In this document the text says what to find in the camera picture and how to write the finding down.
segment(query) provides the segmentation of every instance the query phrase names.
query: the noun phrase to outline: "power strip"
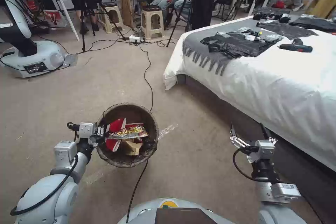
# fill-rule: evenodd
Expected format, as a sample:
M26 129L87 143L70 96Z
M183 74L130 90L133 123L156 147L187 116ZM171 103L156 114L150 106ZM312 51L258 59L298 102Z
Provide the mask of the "power strip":
M141 41L145 41L145 38L144 37L136 37L134 35L131 35L130 38L129 38L129 41L133 42L133 43L140 43Z

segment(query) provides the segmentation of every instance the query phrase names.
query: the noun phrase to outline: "beige stool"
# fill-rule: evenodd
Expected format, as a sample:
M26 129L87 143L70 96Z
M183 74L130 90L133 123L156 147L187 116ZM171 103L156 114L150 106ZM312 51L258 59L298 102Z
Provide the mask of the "beige stool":
M106 3L103 3L103 6L105 7L106 12L112 11L113 20L115 24L117 25L117 27L123 30L124 24L123 24L123 19L121 17L118 5L113 2L106 2ZM108 15L104 13L105 11L102 7L100 7L100 12L102 14L98 15L98 21L101 23L106 33L112 33L112 30L115 29L114 24L110 22Z
M162 16L162 10L159 6L149 5L142 7L141 29L144 32L145 38L147 40L152 39L152 35L156 33L161 33L161 37L164 37L163 16Z

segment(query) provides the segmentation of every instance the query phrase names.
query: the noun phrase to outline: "cardboard box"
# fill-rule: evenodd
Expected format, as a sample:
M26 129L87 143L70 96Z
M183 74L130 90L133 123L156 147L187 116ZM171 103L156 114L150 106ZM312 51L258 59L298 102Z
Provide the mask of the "cardboard box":
M336 0L313 0L306 10L306 14L319 18L327 18L335 5Z

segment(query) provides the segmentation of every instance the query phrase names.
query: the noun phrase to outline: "white bed sheet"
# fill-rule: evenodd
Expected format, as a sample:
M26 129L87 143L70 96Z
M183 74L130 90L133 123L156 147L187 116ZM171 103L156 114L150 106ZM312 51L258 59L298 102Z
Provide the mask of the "white bed sheet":
M176 75L186 74L336 171L336 36L314 30L319 36L301 38L312 53L279 49L291 43L284 38L256 58L231 60L220 76L216 66L209 72L209 65L201 68L192 55L183 56L183 41L196 31L180 37L163 74L166 90L175 85Z

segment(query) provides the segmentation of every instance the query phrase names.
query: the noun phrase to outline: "brown basket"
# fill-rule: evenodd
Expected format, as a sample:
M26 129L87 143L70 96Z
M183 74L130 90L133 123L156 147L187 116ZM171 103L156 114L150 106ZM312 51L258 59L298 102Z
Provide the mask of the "brown basket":
M128 156L119 151L112 152L105 143L97 146L97 152L101 159L111 165L128 168L134 167L149 159L158 147L159 128L152 113L146 108L134 103L120 103L108 108L99 118L97 125L108 125L119 118L126 117L126 123L144 123L144 127L149 136L142 138L143 146L139 156Z

